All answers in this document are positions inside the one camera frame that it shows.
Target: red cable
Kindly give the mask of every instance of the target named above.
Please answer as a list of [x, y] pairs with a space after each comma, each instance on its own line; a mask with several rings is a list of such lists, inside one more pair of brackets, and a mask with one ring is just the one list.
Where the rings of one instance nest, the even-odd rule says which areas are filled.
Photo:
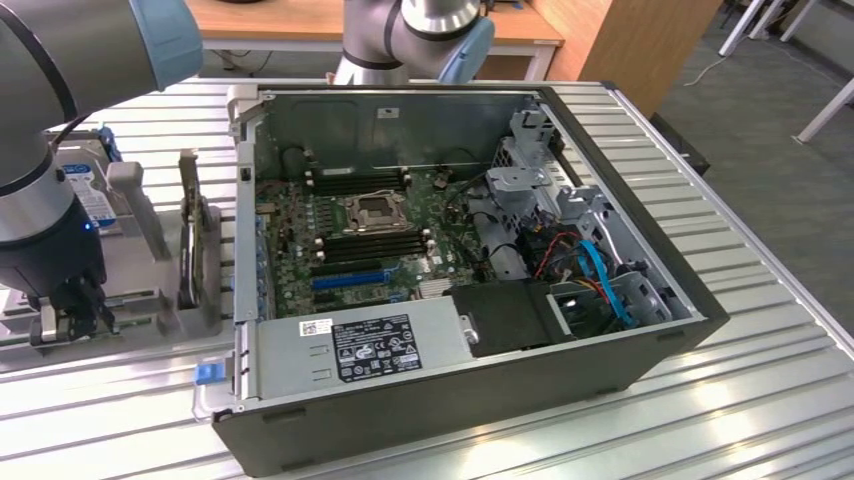
[[605, 290], [602, 290], [602, 286], [597, 282], [594, 282], [593, 280], [590, 280], [588, 278], [585, 280], [597, 289], [597, 292], [600, 293], [600, 295], [602, 295], [602, 298], [605, 299], [605, 303], [608, 303], [610, 305], [612, 301], [609, 300], [609, 296], [605, 294]]
[[562, 232], [558, 235], [556, 235], [556, 238], [552, 239], [552, 243], [549, 244], [549, 249], [546, 250], [546, 256], [543, 256], [543, 261], [539, 262], [539, 267], [537, 268], [537, 273], [534, 274], [534, 278], [539, 278], [539, 275], [543, 273], [543, 268], [546, 267], [546, 262], [549, 261], [549, 257], [552, 257], [552, 251], [556, 248], [556, 244], [558, 243], [558, 240], [561, 240], [569, 234], [570, 234], [569, 232]]

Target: metal table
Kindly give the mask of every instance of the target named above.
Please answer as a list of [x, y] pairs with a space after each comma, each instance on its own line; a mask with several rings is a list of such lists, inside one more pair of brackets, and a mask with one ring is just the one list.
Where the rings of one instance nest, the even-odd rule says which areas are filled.
[[[850, 337], [622, 94], [596, 83], [553, 85], [733, 320], [625, 392], [274, 478], [854, 473]], [[182, 148], [201, 149], [205, 193], [231, 206], [226, 90], [226, 83], [193, 80], [94, 117], [111, 122], [126, 159], [146, 165], [158, 208], [181, 199]], [[227, 268], [231, 250], [227, 241]], [[225, 332], [2, 375], [0, 478], [242, 478], [214, 430], [190, 411], [194, 366], [230, 347]]]

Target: gray floor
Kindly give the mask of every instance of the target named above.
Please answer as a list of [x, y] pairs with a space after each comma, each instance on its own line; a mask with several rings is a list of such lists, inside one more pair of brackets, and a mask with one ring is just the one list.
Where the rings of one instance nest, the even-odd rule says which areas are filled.
[[[708, 157], [706, 179], [714, 189], [854, 332], [854, 111], [840, 113], [810, 145], [792, 139], [849, 79], [778, 41], [746, 40], [700, 85], [684, 87], [720, 58], [716, 52], [729, 32], [717, 29], [718, 23], [689, 58], [660, 113]], [[206, 55], [203, 75], [246, 76], [225, 72], [219, 58]], [[237, 62], [251, 71], [266, 58], [266, 52], [253, 52]], [[338, 54], [277, 53], [258, 76], [318, 78], [337, 63]]]

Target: motherboard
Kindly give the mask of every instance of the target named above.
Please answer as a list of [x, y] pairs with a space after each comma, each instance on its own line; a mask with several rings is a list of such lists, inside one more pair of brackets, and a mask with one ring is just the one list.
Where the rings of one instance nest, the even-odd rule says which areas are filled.
[[471, 179], [458, 176], [405, 167], [258, 182], [271, 318], [431, 298], [494, 278], [462, 201]]

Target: blue latch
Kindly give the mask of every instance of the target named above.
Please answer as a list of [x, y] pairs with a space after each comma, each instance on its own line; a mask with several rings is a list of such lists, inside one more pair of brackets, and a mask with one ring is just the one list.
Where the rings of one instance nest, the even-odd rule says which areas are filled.
[[203, 363], [197, 366], [197, 385], [213, 385], [226, 381], [226, 362]]

